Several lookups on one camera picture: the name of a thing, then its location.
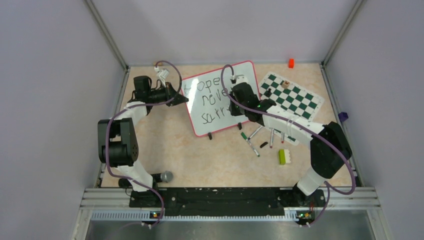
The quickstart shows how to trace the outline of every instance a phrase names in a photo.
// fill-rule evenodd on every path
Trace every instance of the green marker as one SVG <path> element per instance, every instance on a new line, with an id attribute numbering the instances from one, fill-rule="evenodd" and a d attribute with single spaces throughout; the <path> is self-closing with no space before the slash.
<path id="1" fill-rule="evenodd" d="M 251 141 L 248 140 L 248 137 L 245 135 L 244 132 L 241 132 L 241 136 L 244 138 L 244 140 L 246 140 L 246 142 L 249 144 L 249 146 L 253 149 L 256 156 L 260 157 L 261 155 L 259 155 L 259 152 L 256 151 L 255 147 L 252 145 Z"/>

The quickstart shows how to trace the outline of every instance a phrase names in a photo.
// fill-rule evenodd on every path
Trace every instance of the aluminum frame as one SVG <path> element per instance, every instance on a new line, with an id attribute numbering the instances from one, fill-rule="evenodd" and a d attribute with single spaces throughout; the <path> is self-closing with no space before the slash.
<path id="1" fill-rule="evenodd" d="M 94 3 L 92 0 L 83 0 L 88 9 L 90 10 L 90 13 L 93 15 L 93 18 L 95 22 L 97 23 L 100 32 L 104 36 L 107 44 L 109 45 L 111 51 L 115 55 L 116 59 L 119 61 L 121 66 L 126 70 L 125 76 L 122 80 L 122 85 L 119 93 L 119 97 L 116 101 L 116 106 L 114 109 L 114 112 L 117 113 L 119 109 L 121 108 L 125 88 L 127 85 L 128 77 L 130 69 L 128 65 L 126 64 L 122 54 L 120 53 L 115 41 L 113 40 L 110 32 L 108 31 L 108 28 L 106 27 L 105 23 L 102 20 L 102 17 L 100 16 L 99 12 L 97 11 Z M 320 64 L 321 73 L 324 78 L 325 86 L 328 92 L 328 95 L 330 97 L 331 106 L 333 108 L 333 111 L 336 115 L 337 122 L 343 127 L 343 131 L 346 134 L 347 139 L 349 140 L 349 131 L 346 129 L 343 124 L 340 123 L 339 118 L 337 114 L 340 112 L 340 106 L 338 104 L 338 100 L 336 95 L 334 94 L 332 90 L 332 84 L 329 76 L 327 75 L 326 66 L 331 61 L 334 52 L 337 50 L 340 42 L 343 40 L 343 37 L 346 35 L 346 33 L 349 31 L 350 25 L 352 24 L 353 20 L 357 16 L 357 13 L 362 8 L 363 4 L 366 2 L 366 0 L 357 0 L 352 11 L 350 12 L 349 16 L 347 17 L 346 21 L 344 22 L 342 28 L 340 29 L 337 37 L 335 38 L 334 42 L 332 43 L 327 55 L 325 56 L 324 60 Z M 352 149 L 353 156 L 355 156 L 355 149 Z M 355 163 L 354 157 L 352 157 L 349 161 L 351 163 L 352 169 L 355 172 L 355 175 L 357 176 L 356 172 L 359 173 L 359 176 L 361 175 L 360 170 L 358 169 L 358 165 Z M 98 179 L 96 183 L 94 184 L 95 188 L 87 188 L 84 192 L 84 195 L 82 197 L 82 201 L 80 204 L 76 224 L 74 227 L 74 231 L 72 233 L 72 239 L 73 240 L 85 240 L 87 231 L 89 228 L 89 223 L 91 220 L 91 217 L 93 216 L 93 213 L 98 213 L 98 211 L 116 211 L 116 210 L 126 210 L 130 212 L 140 212 L 139 209 L 135 208 L 129 208 L 129 201 L 130 197 L 125 193 L 124 189 L 121 188 L 96 188 L 99 184 L 101 184 L 101 179 L 103 178 L 105 169 L 105 164 L 102 164 L 100 167 L 100 171 L 98 174 Z M 290 187 L 282 187 L 281 189 L 290 189 Z M 339 187 L 342 191 L 348 191 L 349 187 Z M 149 209 L 142 209 L 141 211 L 150 211 L 150 210 L 160 210 L 159 208 L 149 208 Z M 288 207 L 285 208 L 286 211 L 305 211 L 308 210 L 306 207 Z M 383 240 L 383 239 L 393 239 L 387 221 L 383 215 L 380 201 L 378 199 L 377 193 L 374 189 L 374 187 L 357 187 L 356 191 L 349 196 L 342 195 L 339 193 L 336 193 L 335 191 L 330 191 L 330 202 L 327 207 L 328 211 L 334 211 L 334 210 L 367 210 L 368 218 L 370 221 L 370 225 L 372 228 L 372 231 L 374 233 L 374 237 L 376 240 Z M 163 221 L 171 221 L 171 219 L 167 219 L 166 217 L 163 219 Z M 184 221 L 205 221 L 204 218 L 190 218 L 184 219 Z"/>

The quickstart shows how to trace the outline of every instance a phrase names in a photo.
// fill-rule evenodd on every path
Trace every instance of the red whiteboard border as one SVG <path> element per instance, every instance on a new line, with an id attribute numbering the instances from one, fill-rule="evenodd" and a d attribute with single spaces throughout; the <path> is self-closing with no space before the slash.
<path id="1" fill-rule="evenodd" d="M 244 63 L 251 63 L 251 64 L 252 64 L 252 67 L 253 67 L 253 73 L 254 73 L 254 80 L 255 80 L 255 82 L 256 82 L 257 93 L 259 94 L 258 79 L 257 79 L 257 77 L 256 77 L 256 71 L 255 71 L 255 65 L 254 65 L 254 63 L 253 63 L 251 60 L 247 60 L 247 61 L 242 61 L 242 62 L 239 62 L 239 63 L 231 64 L 231 66 L 233 66 L 233 67 L 234 67 L 234 66 L 237 66 L 237 65 L 239 65 L 239 64 L 244 64 Z M 221 68 L 217 68 L 217 69 L 214 69 L 214 70 L 210 70 L 210 71 L 206 71 L 206 72 L 202 72 L 202 73 L 199 73 L 199 74 L 196 74 L 196 75 L 193 75 L 193 76 L 185 77 L 185 78 L 183 78 L 182 80 L 184 81 L 184 80 L 187 80 L 187 79 L 191 79 L 191 78 L 194 78 L 194 77 L 197 77 L 197 76 L 203 75 L 203 74 L 208 74 L 208 73 L 215 72 L 215 71 L 217 71 L 217 70 L 222 70 L 222 69 L 223 69 L 223 67 L 221 67 Z M 189 108 L 187 107 L 187 103 L 185 104 L 185 108 L 187 109 L 187 114 L 188 114 L 188 117 L 190 118 L 191 128 L 193 129 L 193 133 L 194 133 L 194 135 L 196 135 L 196 137 L 204 137 L 204 136 L 207 136 L 207 135 L 208 135 L 207 133 L 206 133 L 206 134 L 203 134 L 203 135 L 197 135 L 197 134 L 196 134 L 195 126 L 193 125 L 192 116 L 191 116 L 191 115 L 190 115 L 190 113 L 189 113 Z M 225 129 L 229 129 L 229 128 L 234 127 L 234 126 L 237 126 L 237 124 L 234 124 L 234 125 L 231 125 L 231 126 L 227 126 L 227 127 L 222 128 L 222 129 L 219 129 L 219 130 L 216 130 L 216 131 L 212 131 L 212 132 L 210 132 L 210 133 L 211 133 L 211 134 L 212 134 L 212 133 L 216 133 L 216 132 L 219 132 L 219 131 L 222 131 L 222 130 L 225 130 Z"/>

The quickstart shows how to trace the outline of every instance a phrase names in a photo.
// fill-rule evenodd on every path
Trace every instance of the red block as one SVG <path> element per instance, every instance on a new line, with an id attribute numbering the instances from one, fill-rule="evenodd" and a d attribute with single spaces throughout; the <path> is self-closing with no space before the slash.
<path id="1" fill-rule="evenodd" d="M 290 58 L 289 60 L 288 60 L 288 68 L 289 69 L 292 69 L 292 68 L 294 68 L 295 67 L 295 60 L 293 59 L 293 58 Z"/>

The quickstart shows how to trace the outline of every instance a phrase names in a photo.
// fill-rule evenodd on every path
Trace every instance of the metal floor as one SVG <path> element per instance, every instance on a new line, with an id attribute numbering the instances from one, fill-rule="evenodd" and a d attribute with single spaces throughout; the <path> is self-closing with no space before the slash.
<path id="1" fill-rule="evenodd" d="M 91 221 L 86 240 L 373 240 L 367 212 L 327 210 L 311 228 L 293 222 L 164 221 L 149 230 L 127 221 Z"/>

